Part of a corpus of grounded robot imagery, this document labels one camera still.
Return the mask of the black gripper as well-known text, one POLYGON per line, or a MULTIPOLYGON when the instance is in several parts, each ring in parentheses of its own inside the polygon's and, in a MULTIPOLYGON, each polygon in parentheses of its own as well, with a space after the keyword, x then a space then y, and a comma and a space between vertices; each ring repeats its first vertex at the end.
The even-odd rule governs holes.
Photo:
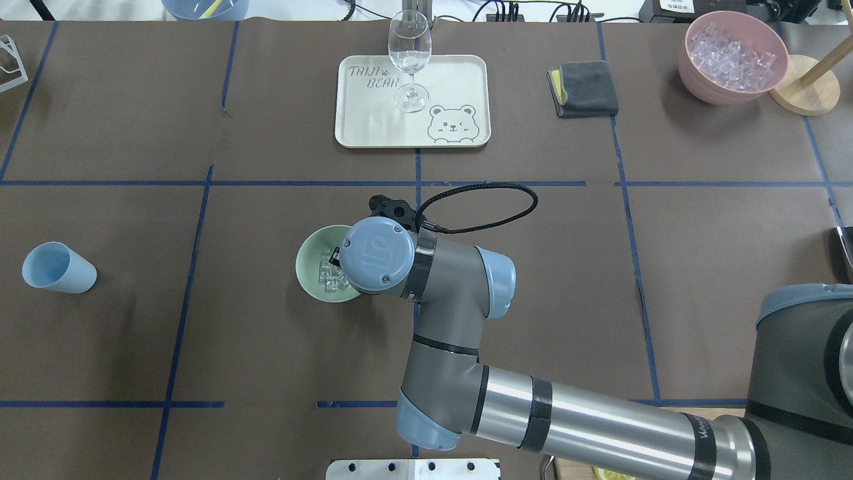
POLYGON ((401 225, 403 230, 415 232, 415 212, 408 201, 392 199, 386 195, 372 195, 369 199, 371 217, 385 217, 401 225))

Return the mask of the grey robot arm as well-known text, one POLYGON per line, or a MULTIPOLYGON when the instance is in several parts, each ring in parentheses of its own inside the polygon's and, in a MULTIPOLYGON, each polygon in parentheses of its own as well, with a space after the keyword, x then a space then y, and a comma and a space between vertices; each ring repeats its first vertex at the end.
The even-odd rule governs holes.
POLYGON ((485 364, 514 263, 439 237, 405 201, 374 195, 369 209, 333 259, 357 291, 419 306, 395 420, 408 443, 448 451, 476 435, 646 479, 851 478, 850 285, 767 294, 744 413, 707 419, 485 364))

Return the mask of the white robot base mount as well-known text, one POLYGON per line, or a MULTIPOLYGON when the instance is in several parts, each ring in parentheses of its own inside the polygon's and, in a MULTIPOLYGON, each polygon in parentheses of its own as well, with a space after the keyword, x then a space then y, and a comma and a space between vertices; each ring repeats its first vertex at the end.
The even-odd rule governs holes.
POLYGON ((326 479, 500 479, 498 459, 341 459, 326 479))

